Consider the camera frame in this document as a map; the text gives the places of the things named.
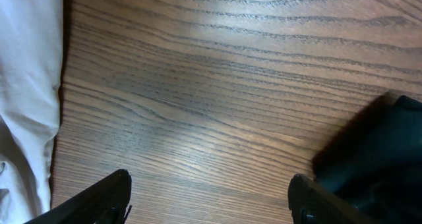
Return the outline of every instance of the black fabric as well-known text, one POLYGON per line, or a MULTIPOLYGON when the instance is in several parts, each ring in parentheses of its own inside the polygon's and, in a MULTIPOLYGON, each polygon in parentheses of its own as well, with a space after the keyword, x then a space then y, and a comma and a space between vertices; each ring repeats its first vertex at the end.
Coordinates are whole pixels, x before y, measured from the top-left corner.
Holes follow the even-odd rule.
POLYGON ((422 223, 422 103, 402 96, 360 126, 316 181, 382 223, 422 223))

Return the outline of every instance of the wood grain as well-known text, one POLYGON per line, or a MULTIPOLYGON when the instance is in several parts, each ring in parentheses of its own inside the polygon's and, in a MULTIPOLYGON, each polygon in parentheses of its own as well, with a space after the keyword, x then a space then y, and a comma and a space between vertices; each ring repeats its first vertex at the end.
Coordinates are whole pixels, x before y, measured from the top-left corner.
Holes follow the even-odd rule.
POLYGON ((127 223, 291 223, 358 111, 422 99, 422 0, 66 1, 53 206, 126 168, 127 223))

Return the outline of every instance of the wooden surface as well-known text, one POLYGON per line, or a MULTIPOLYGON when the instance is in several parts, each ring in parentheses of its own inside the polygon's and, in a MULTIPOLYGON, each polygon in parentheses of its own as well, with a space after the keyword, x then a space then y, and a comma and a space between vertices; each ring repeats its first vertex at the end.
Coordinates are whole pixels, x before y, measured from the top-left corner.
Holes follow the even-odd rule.
POLYGON ((422 99, 422 0, 66 1, 53 206, 126 168, 127 223, 291 223, 356 112, 422 99))

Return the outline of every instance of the white fabric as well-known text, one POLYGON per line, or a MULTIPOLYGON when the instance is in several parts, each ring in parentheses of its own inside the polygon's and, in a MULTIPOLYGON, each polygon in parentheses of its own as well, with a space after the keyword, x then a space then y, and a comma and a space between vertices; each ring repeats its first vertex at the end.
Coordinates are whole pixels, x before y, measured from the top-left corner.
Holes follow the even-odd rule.
POLYGON ((0 223, 50 209, 63 0, 0 0, 0 223))

